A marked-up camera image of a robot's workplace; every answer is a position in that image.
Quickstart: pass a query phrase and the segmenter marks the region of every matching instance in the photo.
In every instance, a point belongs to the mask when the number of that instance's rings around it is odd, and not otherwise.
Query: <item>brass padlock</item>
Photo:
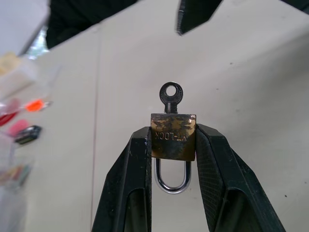
[[[151,114],[152,157],[195,160],[196,115]]]

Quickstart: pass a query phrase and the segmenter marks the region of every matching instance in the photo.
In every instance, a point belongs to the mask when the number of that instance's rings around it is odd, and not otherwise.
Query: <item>black fabric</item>
[[[137,0],[51,0],[48,48],[136,3]]]

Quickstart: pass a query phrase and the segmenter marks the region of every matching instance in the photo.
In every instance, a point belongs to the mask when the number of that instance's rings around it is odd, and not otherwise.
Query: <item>key ring hole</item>
[[[166,89],[165,89],[165,93],[166,93],[166,95],[168,95],[169,97],[175,96],[176,91],[177,91],[176,87],[175,87],[175,86],[172,86],[172,85],[167,86]]]

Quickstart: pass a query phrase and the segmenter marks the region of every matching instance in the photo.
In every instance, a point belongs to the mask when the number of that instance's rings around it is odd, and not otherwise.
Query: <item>black clamp jaw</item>
[[[106,176],[92,232],[151,231],[152,129],[132,134]],[[254,172],[217,130],[196,124],[195,152],[210,232],[284,232]]]

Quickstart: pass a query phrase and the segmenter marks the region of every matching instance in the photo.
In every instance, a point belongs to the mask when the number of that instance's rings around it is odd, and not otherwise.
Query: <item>tarnished metal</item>
[[[195,160],[196,115],[151,114],[152,157]]]

